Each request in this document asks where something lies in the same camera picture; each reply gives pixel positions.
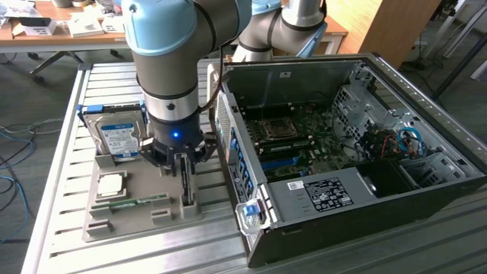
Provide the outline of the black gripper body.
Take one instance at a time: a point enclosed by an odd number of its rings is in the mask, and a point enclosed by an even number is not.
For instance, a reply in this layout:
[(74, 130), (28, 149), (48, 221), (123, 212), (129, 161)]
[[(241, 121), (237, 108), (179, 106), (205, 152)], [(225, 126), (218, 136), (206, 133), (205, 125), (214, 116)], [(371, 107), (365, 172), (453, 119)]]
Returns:
[(151, 113), (149, 118), (157, 140), (155, 149), (159, 153), (167, 155), (170, 147), (174, 148), (175, 153), (182, 153), (185, 146), (190, 147), (197, 156), (203, 156), (207, 153), (206, 149), (197, 151), (197, 147), (205, 141), (198, 112), (177, 121), (162, 120)]

